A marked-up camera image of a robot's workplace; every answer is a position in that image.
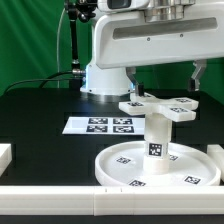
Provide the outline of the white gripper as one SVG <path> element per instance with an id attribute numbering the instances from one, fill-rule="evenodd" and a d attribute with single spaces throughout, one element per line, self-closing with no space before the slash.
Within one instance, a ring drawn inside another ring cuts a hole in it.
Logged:
<path id="1" fill-rule="evenodd" d="M 137 96 L 144 95 L 144 84 L 135 79 L 134 66 L 195 60 L 188 82 L 194 92 L 200 88 L 206 59 L 224 57 L 224 3 L 149 3 L 100 12 L 93 36 L 95 63 L 102 69 L 127 67 Z"/>

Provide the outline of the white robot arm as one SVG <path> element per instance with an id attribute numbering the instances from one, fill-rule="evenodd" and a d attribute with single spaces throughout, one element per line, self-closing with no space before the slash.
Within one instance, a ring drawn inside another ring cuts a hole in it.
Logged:
<path id="1" fill-rule="evenodd" d="M 122 96 L 135 68 L 193 61 L 199 88 L 206 61 L 224 57 L 224 0 L 95 0 L 92 58 L 83 92 Z"/>

